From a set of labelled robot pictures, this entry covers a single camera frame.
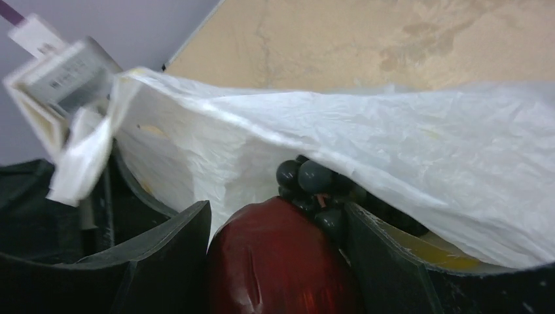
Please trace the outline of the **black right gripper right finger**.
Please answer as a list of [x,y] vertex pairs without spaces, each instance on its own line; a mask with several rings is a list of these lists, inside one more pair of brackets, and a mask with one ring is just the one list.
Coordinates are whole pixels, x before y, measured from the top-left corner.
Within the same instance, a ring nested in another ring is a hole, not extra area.
[[362,207],[347,205],[346,217],[346,252],[368,313],[554,312],[553,264],[449,270],[402,248]]

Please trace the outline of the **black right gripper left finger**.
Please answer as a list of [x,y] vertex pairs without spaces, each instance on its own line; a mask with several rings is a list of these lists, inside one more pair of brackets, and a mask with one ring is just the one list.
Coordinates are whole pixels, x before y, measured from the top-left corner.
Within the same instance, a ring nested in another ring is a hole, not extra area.
[[211,207],[199,201],[161,225],[74,264],[1,255],[2,313],[201,313]]

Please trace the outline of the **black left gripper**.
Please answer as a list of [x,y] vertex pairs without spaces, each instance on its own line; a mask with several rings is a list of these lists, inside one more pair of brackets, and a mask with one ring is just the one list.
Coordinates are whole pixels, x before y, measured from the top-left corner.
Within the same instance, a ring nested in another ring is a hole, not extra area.
[[177,211],[139,184],[114,147],[93,191],[77,207],[48,200],[54,166],[37,159],[1,166],[1,252],[70,264],[173,218]]

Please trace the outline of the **yellow fake lemon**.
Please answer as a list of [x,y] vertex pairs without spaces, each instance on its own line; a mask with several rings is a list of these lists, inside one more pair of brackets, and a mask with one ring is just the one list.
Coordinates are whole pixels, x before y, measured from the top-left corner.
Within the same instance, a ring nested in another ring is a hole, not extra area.
[[479,260],[441,249],[387,223],[382,224],[381,227],[402,248],[434,266],[456,271],[470,271],[480,264]]

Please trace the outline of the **dark red fake apple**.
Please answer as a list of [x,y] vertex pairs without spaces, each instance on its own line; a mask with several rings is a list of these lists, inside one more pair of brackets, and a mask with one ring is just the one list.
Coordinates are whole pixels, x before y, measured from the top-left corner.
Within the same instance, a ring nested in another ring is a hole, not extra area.
[[280,197],[234,213],[207,251],[210,313],[363,313],[359,285],[324,233]]

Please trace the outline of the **dark fake grape bunch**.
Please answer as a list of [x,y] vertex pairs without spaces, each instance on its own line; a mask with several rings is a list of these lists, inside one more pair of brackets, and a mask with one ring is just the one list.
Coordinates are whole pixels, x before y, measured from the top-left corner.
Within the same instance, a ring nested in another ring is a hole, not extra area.
[[298,155],[280,163],[276,169],[279,196],[299,211],[337,246],[348,235],[345,206],[356,203],[386,223],[416,237],[429,229],[414,218],[377,198],[351,179]]

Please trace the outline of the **white plastic shopping bag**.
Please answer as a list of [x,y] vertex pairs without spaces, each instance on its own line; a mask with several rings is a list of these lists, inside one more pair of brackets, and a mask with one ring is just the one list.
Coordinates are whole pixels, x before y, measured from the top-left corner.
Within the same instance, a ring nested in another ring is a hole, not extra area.
[[302,154],[483,262],[554,260],[554,83],[397,85],[324,94],[222,88],[136,68],[107,114],[77,112],[48,198],[76,205],[117,147],[132,175],[177,211],[209,200],[218,229],[268,199]]

